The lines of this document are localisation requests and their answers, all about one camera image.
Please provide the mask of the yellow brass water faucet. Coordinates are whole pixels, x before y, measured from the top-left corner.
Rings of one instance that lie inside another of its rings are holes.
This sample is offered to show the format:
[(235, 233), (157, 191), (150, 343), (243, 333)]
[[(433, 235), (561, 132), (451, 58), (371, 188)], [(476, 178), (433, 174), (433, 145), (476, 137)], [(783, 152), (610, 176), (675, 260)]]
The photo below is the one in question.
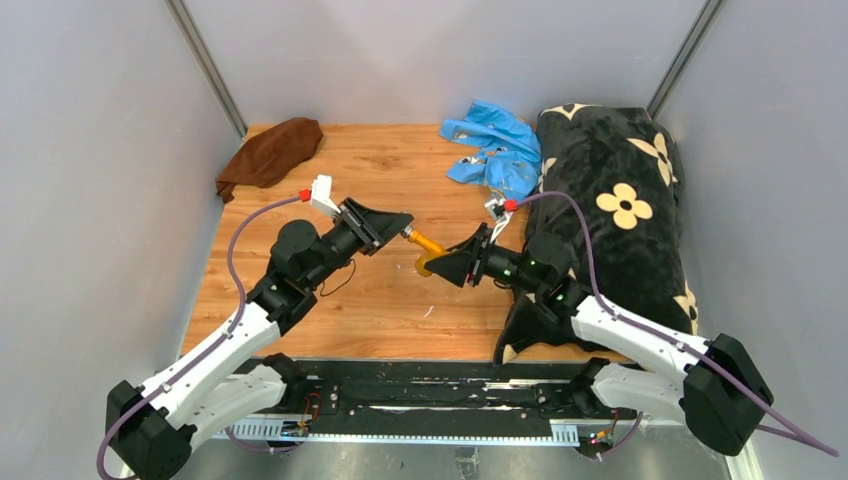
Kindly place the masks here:
[(411, 225), (406, 226), (400, 235), (409, 243), (417, 245), (423, 250), (423, 253), (415, 262), (415, 268), (419, 275), (429, 277), (432, 272), (426, 267), (426, 264), (436, 258), (440, 258), (448, 253), (448, 250), (438, 242), (428, 238), (427, 236), (414, 229)]

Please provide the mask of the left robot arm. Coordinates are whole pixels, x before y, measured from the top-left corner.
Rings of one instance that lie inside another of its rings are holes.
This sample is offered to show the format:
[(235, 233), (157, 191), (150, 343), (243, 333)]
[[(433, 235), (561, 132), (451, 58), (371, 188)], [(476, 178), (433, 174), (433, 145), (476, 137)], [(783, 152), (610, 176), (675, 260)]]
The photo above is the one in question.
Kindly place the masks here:
[(306, 386), (294, 362), (282, 354), (237, 379), (230, 376), (297, 325), (333, 273), (356, 254), (375, 254), (414, 220), (410, 213), (374, 210), (351, 198), (340, 205), (310, 203), (332, 217), (330, 230), (319, 234), (304, 219), (286, 223), (253, 289), (234, 281), (238, 306), (217, 330), (141, 384), (122, 381), (112, 388), (96, 456), (101, 478), (111, 476), (105, 456), (113, 451), (135, 479), (170, 479), (210, 437), (244, 416), (272, 405), (293, 413), (304, 405)]

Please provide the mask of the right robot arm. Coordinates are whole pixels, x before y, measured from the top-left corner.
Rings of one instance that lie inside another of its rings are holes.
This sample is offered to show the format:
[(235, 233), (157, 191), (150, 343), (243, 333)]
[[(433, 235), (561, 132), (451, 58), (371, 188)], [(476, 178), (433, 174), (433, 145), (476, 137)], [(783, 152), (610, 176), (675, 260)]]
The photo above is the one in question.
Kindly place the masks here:
[(580, 414), (595, 417), (611, 407), (673, 419), (710, 449), (738, 455), (773, 403), (744, 346), (725, 334), (709, 340), (669, 329), (589, 292), (569, 275), (566, 254), (549, 233), (532, 236), (520, 252), (503, 248), (481, 224), (423, 266), (459, 287), (487, 276), (518, 291), (495, 364), (536, 343), (600, 345), (638, 367), (591, 359), (566, 392)]

